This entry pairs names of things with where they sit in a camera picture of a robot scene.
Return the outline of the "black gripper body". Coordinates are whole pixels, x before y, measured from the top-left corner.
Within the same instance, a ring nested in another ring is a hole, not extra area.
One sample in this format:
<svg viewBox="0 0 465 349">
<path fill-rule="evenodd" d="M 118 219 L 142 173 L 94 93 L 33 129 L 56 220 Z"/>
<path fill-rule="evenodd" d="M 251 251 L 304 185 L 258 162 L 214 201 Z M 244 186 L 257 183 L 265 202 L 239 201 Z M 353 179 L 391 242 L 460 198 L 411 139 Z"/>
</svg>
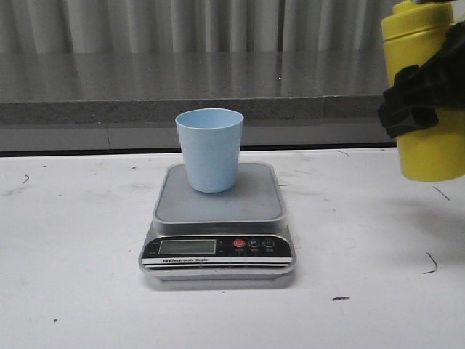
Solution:
<svg viewBox="0 0 465 349">
<path fill-rule="evenodd" d="M 419 104 L 464 109 L 464 21 L 446 33 L 445 43 L 418 72 Z"/>
</svg>

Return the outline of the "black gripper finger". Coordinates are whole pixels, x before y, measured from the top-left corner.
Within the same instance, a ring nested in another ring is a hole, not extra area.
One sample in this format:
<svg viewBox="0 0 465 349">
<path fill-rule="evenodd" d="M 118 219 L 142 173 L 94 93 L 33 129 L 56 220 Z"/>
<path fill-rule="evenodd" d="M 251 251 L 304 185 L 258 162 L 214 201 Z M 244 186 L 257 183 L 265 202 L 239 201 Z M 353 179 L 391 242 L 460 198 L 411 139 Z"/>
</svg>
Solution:
<svg viewBox="0 0 465 349">
<path fill-rule="evenodd" d="M 439 123 L 431 96 L 431 70 L 410 65 L 395 75 L 393 85 L 383 93 L 377 110 L 379 120 L 390 137 L 430 129 Z"/>
</svg>

